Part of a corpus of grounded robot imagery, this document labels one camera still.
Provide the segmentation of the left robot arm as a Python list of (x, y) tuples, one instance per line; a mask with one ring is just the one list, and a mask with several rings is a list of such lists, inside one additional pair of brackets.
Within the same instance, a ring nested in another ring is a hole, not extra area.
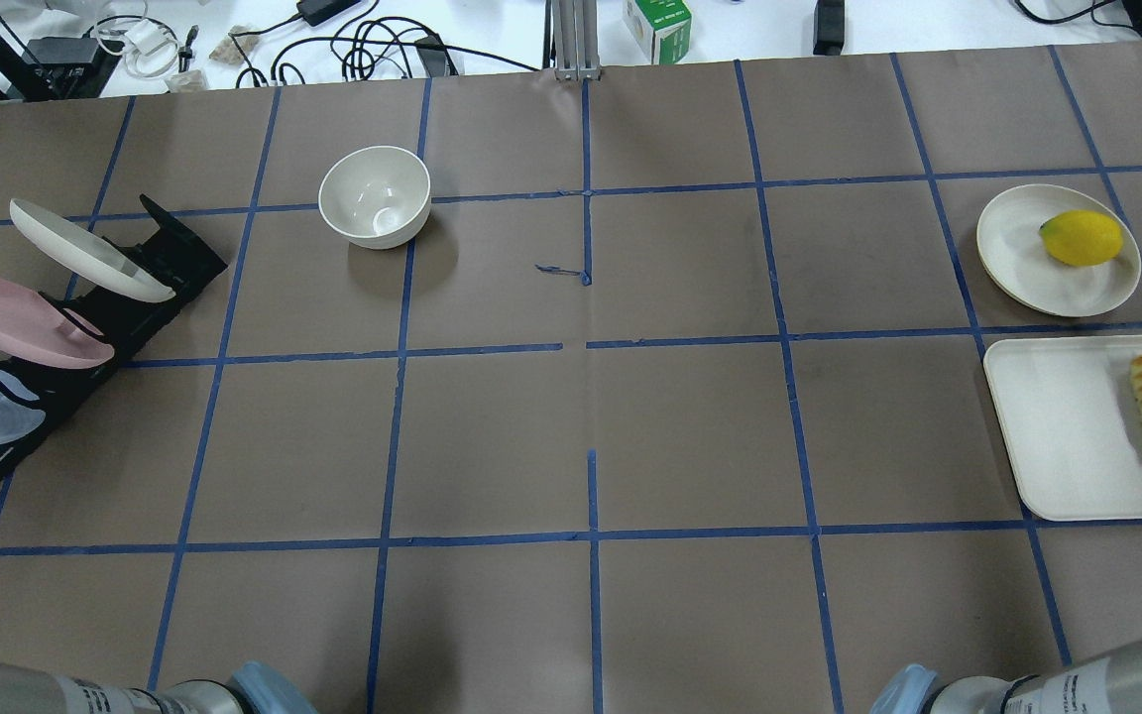
[(164, 690), (104, 685), (0, 663), (0, 713), (316, 713), (278, 669), (248, 661), (225, 681), (187, 679)]

